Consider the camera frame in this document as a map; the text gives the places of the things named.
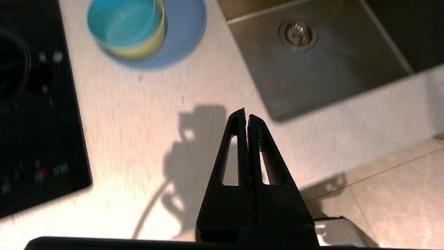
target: beige floor tile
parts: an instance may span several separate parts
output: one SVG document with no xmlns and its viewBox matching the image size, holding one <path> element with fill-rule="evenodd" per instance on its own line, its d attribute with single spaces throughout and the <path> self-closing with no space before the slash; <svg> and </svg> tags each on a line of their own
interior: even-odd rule
<svg viewBox="0 0 444 250">
<path fill-rule="evenodd" d="M 301 194 L 305 201 L 310 201 L 443 148 L 444 141 L 430 138 L 366 165 L 356 167 L 346 173 L 339 174 L 322 183 L 305 188 L 301 190 Z"/>
<path fill-rule="evenodd" d="M 381 247 L 444 249 L 444 150 L 350 188 Z"/>
<path fill-rule="evenodd" d="M 314 199 L 306 205 L 313 218 L 344 216 L 374 239 L 349 187 Z"/>
</svg>

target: black cooktop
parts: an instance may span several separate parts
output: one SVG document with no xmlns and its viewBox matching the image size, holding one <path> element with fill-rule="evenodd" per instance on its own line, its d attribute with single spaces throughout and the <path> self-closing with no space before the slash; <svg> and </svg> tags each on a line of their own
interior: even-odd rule
<svg viewBox="0 0 444 250">
<path fill-rule="evenodd" d="M 57 0 L 0 0 L 0 218 L 91 185 Z"/>
</svg>

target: stainless steel sink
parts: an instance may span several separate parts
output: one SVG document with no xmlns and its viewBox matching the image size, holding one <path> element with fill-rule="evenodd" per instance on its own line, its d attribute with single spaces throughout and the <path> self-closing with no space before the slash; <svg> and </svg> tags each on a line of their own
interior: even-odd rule
<svg viewBox="0 0 444 250">
<path fill-rule="evenodd" d="M 270 116 L 283 121 L 414 73 L 363 0 L 219 0 Z"/>
</svg>

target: sink drain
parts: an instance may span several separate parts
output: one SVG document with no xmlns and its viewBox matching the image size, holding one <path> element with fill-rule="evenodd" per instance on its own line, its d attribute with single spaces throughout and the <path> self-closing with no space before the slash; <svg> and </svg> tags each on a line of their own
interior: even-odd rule
<svg viewBox="0 0 444 250">
<path fill-rule="evenodd" d="M 294 50 L 306 50 L 317 41 L 317 32 L 301 21 L 288 21 L 279 26 L 279 39 Z"/>
</svg>

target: blue plate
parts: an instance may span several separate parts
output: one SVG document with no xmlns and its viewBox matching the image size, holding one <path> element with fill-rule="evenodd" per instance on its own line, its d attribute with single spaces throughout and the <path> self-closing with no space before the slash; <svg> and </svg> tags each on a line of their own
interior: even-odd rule
<svg viewBox="0 0 444 250">
<path fill-rule="evenodd" d="M 128 67 L 158 69 L 190 54 L 205 32 L 206 8 L 203 0 L 163 0 L 163 6 L 166 34 L 162 46 L 153 56 L 138 61 L 110 56 Z"/>
</svg>

